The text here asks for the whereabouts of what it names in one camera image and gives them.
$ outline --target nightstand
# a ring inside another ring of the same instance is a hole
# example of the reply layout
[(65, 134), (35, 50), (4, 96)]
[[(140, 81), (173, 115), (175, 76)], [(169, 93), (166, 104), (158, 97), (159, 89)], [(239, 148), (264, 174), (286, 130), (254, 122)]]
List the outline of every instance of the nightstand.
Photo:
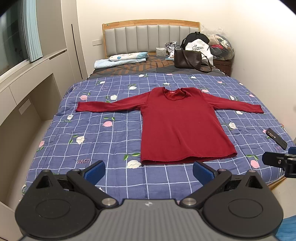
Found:
[(230, 60), (213, 60), (214, 66), (230, 77), (233, 58)]

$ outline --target wooden bed frame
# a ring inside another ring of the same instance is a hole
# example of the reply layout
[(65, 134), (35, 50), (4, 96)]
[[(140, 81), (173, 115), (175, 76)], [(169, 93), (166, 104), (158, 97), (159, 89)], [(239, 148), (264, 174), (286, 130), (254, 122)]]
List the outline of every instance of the wooden bed frame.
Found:
[[(103, 28), (103, 44), (104, 44), (105, 58), (108, 58), (107, 51), (106, 51), (105, 30), (111, 29), (111, 28), (129, 27), (129, 26), (138, 26), (138, 25), (180, 25), (180, 26), (195, 27), (200, 29), (200, 22), (173, 20), (173, 19), (140, 19), (140, 20), (129, 20), (129, 21), (114, 22), (114, 23), (103, 23), (102, 28)], [(270, 190), (275, 189), (285, 179), (286, 177), (281, 177), (279, 180), (268, 185)]]

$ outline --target floor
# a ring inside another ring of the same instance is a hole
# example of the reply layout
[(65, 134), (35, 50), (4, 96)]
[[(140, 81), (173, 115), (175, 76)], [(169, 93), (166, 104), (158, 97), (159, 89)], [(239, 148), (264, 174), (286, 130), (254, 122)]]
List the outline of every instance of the floor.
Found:
[[(32, 144), (23, 157), (23, 160), (21, 162), (22, 164), (17, 171), (15, 181), (11, 185), (10, 195), (7, 197), (6, 203), (13, 210), (15, 210), (16, 206), (19, 203), (19, 200), (22, 198), (21, 189), (26, 181), (28, 169), (30, 168), (32, 159), (34, 158), (39, 143), (43, 139), (43, 136), (48, 129), (51, 121), (52, 120), (44, 121), (40, 126), (40, 129), (35, 135)], [(283, 208), (284, 218), (296, 215), (296, 179), (287, 178), (272, 192)]]
[(16, 171), (15, 174), (15, 180), (10, 186), (9, 193), (6, 198), (6, 204), (11, 209), (15, 210), (17, 207), (19, 201), (22, 198), (22, 187), (26, 182), (27, 173), (30, 168), (30, 165), (32, 163), (32, 160), (35, 156), (36, 150), (42, 141), (45, 132), (47, 131), (48, 127), (50, 126), (50, 123), (52, 120), (46, 120), (41, 123), (40, 128), (38, 132), (35, 134), (35, 137), (28, 148), (27, 152), (23, 156), (21, 160), (21, 164), (19, 165), (19, 169)]

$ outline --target brown bedspread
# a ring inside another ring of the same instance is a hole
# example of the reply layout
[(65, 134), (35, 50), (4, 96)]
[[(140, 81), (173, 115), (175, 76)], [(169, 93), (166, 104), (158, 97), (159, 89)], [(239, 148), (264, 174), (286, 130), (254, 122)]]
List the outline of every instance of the brown bedspread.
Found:
[(165, 57), (149, 56), (146, 62), (135, 64), (124, 64), (111, 68), (95, 69), (89, 79), (107, 76), (144, 74), (144, 73), (175, 73), (175, 74), (207, 74), (214, 76), (225, 76), (220, 70), (213, 68), (210, 73), (203, 73), (195, 69), (179, 69), (174, 66), (174, 61), (165, 60)]

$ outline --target tissue box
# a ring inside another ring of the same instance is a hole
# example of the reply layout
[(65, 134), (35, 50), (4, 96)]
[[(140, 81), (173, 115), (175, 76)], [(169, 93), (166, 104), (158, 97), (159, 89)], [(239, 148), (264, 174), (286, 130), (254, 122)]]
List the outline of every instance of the tissue box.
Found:
[(156, 48), (156, 56), (165, 56), (166, 55), (166, 48)]

